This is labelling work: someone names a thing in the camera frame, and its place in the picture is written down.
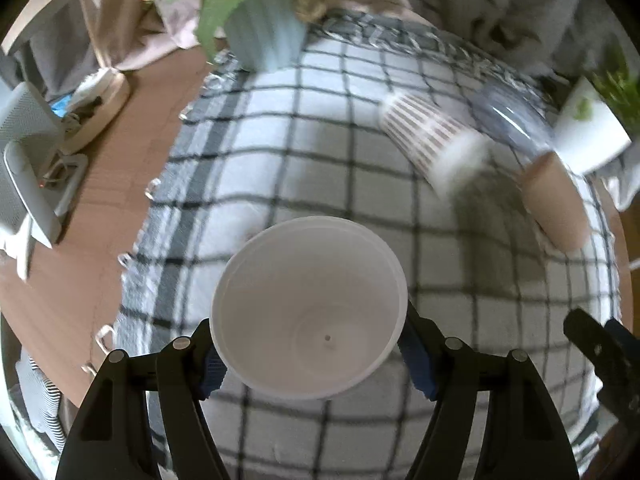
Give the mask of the white plastic cup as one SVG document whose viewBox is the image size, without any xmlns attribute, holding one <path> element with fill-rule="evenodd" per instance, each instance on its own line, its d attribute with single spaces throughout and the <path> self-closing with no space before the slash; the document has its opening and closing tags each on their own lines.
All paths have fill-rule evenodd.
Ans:
<svg viewBox="0 0 640 480">
<path fill-rule="evenodd" d="M 227 263 L 209 317 L 221 361 L 247 387 L 286 400 L 332 398 L 387 359 L 408 285 L 392 248 L 356 222 L 288 220 Z"/>
</svg>

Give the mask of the pink cup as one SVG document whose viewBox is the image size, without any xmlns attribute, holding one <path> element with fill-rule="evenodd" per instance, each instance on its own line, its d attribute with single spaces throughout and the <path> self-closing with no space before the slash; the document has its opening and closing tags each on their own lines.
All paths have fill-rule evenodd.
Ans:
<svg viewBox="0 0 640 480">
<path fill-rule="evenodd" d="M 538 156 L 523 171 L 520 187 L 525 209 L 549 242 L 564 254 L 579 252 L 590 224 L 574 181 L 555 152 Z"/>
</svg>

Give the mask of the plaid patterned paper cup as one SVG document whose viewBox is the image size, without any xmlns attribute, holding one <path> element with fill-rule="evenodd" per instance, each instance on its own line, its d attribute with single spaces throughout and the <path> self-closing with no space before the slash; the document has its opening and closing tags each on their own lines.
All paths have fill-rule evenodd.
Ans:
<svg viewBox="0 0 640 480">
<path fill-rule="evenodd" d="M 378 107 L 378 123 L 444 200 L 471 184 L 488 161 L 491 138 L 424 96 L 389 94 Z"/>
</svg>

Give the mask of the clear blue plastic cup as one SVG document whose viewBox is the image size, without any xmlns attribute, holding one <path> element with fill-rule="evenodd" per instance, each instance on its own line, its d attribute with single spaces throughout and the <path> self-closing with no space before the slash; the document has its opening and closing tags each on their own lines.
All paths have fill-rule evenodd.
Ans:
<svg viewBox="0 0 640 480">
<path fill-rule="evenodd" d="M 478 123 L 491 139 L 530 159 L 553 151 L 548 122 L 513 88 L 488 80 L 470 100 Z"/>
</svg>

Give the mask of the white plant pot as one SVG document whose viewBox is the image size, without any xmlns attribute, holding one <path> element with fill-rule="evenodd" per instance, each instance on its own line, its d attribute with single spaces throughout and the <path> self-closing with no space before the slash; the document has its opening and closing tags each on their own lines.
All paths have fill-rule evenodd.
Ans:
<svg viewBox="0 0 640 480">
<path fill-rule="evenodd" d="M 570 92 L 553 131 L 556 154 L 578 176 L 601 168 L 631 144 L 622 123 L 586 77 Z"/>
</svg>

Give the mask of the green potted plant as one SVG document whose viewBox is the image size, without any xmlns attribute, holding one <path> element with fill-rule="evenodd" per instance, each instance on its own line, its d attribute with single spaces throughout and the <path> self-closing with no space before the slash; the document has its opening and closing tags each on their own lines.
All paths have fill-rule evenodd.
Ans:
<svg viewBox="0 0 640 480">
<path fill-rule="evenodd" d="M 629 68 L 623 48 L 616 38 L 606 45 L 598 68 L 586 77 L 628 136 L 631 139 L 638 138 L 639 75 Z"/>
</svg>

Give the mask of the white tablet stand device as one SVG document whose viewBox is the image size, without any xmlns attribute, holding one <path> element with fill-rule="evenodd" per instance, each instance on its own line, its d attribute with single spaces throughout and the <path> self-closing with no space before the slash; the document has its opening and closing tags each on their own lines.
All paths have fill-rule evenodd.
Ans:
<svg viewBox="0 0 640 480">
<path fill-rule="evenodd" d="M 84 154 L 64 155 L 64 128 L 29 82 L 1 107 L 1 250 L 28 279 L 34 246 L 51 249 L 88 168 Z"/>
</svg>

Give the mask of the checkered grey white tablecloth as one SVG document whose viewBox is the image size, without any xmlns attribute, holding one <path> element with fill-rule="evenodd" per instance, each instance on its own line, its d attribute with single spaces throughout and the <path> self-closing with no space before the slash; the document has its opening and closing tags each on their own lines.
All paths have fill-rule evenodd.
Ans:
<svg viewBox="0 0 640 480">
<path fill-rule="evenodd" d="M 577 179 L 590 237 L 574 255 L 544 239 L 514 179 L 526 157 L 496 144 L 485 181 L 438 198 L 378 128 L 378 103 L 420 94 L 474 125 L 471 99 L 491 75 L 536 107 L 536 84 L 444 32 L 336 11 L 311 29 L 299 63 L 251 75 L 234 63 L 205 81 L 171 148 L 134 249 L 126 256 L 116 344 L 133 356 L 165 347 L 207 318 L 224 265 L 254 235 L 307 216 L 346 218 L 390 245 L 419 312 L 487 353 L 523 348 L 559 409 L 577 463 L 597 447 L 589 427 L 600 387 L 564 336 L 582 308 L 620 312 L 613 235 L 593 184 Z"/>
</svg>

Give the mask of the round wooden tray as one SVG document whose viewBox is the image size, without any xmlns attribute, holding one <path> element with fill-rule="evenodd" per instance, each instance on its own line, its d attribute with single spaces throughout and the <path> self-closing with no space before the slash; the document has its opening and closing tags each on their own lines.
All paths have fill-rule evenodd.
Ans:
<svg viewBox="0 0 640 480">
<path fill-rule="evenodd" d="M 102 67 L 87 76 L 70 97 L 61 119 L 64 155 L 83 150 L 115 119 L 130 96 L 127 77 L 113 67 Z"/>
</svg>

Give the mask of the pink curtain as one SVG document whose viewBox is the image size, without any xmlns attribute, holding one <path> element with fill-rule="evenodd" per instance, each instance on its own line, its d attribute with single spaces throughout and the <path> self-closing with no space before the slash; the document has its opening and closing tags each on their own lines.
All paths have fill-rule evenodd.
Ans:
<svg viewBox="0 0 640 480">
<path fill-rule="evenodd" d="M 201 0 L 80 0 L 102 66 L 138 70 L 198 45 Z"/>
</svg>

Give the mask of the light blue ribbed vase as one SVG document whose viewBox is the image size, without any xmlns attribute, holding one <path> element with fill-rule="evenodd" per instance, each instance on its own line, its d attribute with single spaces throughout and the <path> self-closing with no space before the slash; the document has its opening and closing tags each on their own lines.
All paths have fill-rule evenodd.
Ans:
<svg viewBox="0 0 640 480">
<path fill-rule="evenodd" d="M 243 70 L 272 73 L 293 66 L 302 53 L 308 26 L 294 0 L 245 0 L 224 23 L 231 53 Z"/>
</svg>

